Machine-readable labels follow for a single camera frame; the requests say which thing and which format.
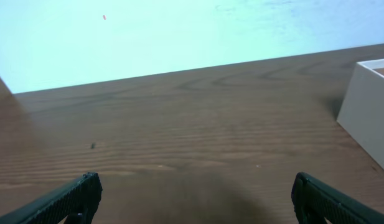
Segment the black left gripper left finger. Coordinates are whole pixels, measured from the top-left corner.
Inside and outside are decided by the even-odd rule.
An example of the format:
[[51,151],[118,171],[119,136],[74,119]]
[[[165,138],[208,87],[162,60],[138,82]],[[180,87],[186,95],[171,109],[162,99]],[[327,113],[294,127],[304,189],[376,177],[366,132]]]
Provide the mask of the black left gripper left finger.
[[98,210],[102,191],[99,175],[96,172],[87,172],[33,202],[1,216],[0,223],[91,224]]

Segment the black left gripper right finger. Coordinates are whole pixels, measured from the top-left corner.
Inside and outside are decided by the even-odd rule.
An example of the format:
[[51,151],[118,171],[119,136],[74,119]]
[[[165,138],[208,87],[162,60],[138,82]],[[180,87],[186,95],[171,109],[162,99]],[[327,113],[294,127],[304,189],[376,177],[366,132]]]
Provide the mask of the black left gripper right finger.
[[384,214],[305,172],[297,173],[291,199],[299,224],[384,224]]

